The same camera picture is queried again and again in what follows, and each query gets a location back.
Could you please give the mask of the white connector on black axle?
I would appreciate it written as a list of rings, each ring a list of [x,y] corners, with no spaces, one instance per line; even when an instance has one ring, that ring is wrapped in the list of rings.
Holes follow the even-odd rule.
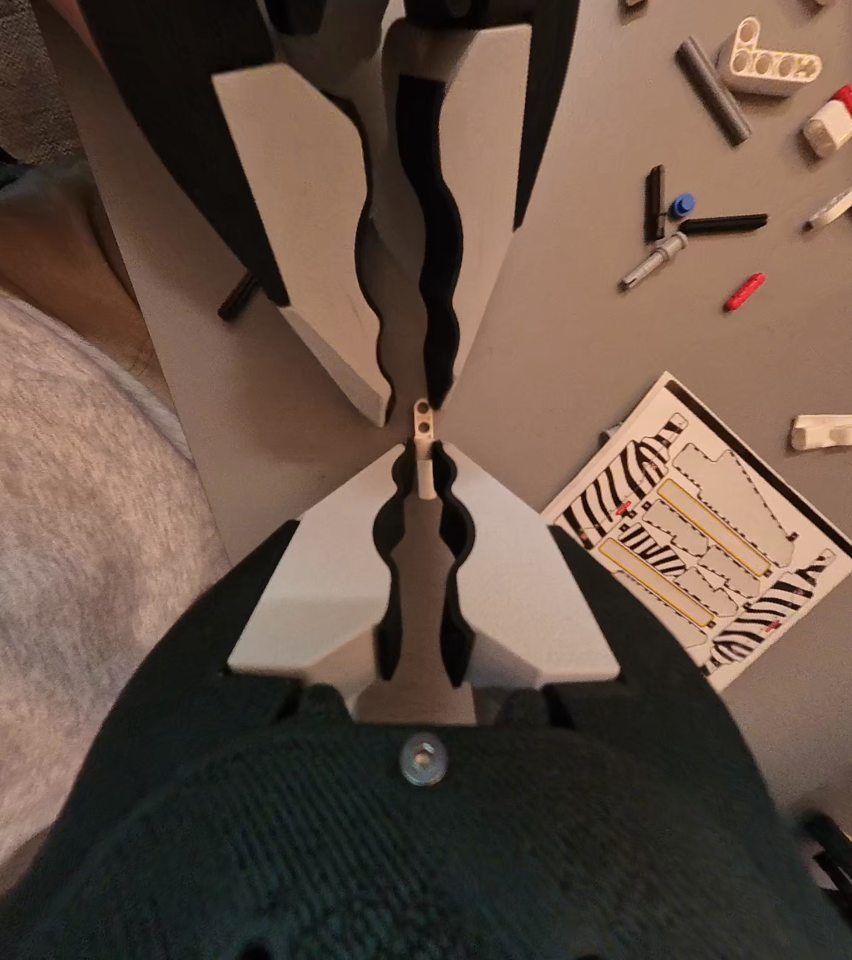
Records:
[[[242,316],[260,292],[260,286],[251,271],[246,272],[217,309],[217,316],[226,323],[232,323]]]

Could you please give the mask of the zebra print sticker sheet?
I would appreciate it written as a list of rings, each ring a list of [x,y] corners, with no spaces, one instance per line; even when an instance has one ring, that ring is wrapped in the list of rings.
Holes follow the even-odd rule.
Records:
[[[542,515],[719,692],[852,574],[852,540],[668,371]]]

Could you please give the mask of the white curved lego piece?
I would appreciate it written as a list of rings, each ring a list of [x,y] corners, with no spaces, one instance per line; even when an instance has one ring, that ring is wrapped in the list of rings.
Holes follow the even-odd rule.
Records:
[[[852,139],[852,113],[845,102],[831,99],[805,123],[802,135],[815,156],[833,156]]]

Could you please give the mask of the white thin lego liftarm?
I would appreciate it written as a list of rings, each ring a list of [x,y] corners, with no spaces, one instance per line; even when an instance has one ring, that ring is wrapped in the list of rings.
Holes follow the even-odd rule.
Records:
[[[805,222],[807,232],[817,232],[838,221],[852,209],[852,186],[831,198]]]

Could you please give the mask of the grey lego axle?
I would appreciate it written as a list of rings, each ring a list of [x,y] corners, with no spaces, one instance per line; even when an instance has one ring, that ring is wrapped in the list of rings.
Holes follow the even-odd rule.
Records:
[[[730,145],[737,148],[744,144],[752,136],[752,127],[693,35],[680,43],[676,60]]]

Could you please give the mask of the white L-shaped lego beam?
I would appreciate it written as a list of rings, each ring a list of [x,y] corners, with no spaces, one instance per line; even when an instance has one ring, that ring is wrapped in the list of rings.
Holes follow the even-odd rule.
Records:
[[[785,99],[813,84],[823,71],[823,61],[817,54],[765,48],[761,22],[751,15],[723,44],[716,67],[733,92]]]

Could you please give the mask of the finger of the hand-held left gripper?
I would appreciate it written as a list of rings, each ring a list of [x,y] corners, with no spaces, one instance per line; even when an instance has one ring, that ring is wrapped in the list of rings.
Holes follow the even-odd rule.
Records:
[[[348,401],[384,427],[394,389],[380,362],[382,320],[360,279],[370,206],[360,127],[284,63],[212,83],[287,291],[279,310]]]
[[[455,389],[516,231],[531,28],[394,22],[383,47],[383,242],[427,314],[427,398]]]

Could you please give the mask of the white short lego beam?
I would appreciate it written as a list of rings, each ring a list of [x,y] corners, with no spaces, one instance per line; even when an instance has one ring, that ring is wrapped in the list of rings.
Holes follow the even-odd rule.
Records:
[[[432,464],[434,418],[432,405],[426,397],[414,403],[412,418],[418,496],[423,500],[433,500],[437,497]]]

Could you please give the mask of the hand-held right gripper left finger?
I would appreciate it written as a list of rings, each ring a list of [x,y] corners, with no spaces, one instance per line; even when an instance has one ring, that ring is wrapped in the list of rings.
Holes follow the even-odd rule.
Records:
[[[346,702],[392,679],[404,633],[393,554],[415,478],[409,440],[300,516],[230,654],[232,672],[331,686]]]

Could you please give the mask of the black notched lego axle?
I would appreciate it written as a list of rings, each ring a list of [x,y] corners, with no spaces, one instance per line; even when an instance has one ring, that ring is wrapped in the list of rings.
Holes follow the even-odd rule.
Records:
[[[665,205],[665,167],[653,166],[645,180],[644,237],[648,244],[665,238],[668,211]]]

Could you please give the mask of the red short lego axle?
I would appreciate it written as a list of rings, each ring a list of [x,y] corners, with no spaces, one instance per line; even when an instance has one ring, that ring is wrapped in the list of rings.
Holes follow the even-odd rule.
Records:
[[[726,313],[732,313],[741,309],[762,286],[767,282],[768,277],[764,272],[756,272],[750,276],[743,284],[731,295],[723,306]]]

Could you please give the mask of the white lego wedge panel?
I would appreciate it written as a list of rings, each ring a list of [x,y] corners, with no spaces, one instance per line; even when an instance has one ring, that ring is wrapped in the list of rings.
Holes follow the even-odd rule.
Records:
[[[852,414],[801,414],[792,424],[795,451],[852,448]]]

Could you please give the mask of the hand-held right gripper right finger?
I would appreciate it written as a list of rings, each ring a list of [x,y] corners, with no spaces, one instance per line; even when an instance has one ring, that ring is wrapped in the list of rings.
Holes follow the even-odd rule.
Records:
[[[540,690],[619,676],[550,525],[452,444],[432,445],[439,534],[453,562],[440,654],[455,688]]]

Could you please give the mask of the light grey long lego pin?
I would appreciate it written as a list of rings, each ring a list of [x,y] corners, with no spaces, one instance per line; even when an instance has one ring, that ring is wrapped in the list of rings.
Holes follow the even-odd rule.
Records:
[[[677,231],[655,243],[651,253],[620,281],[622,291],[630,291],[672,262],[689,245],[689,237]]]

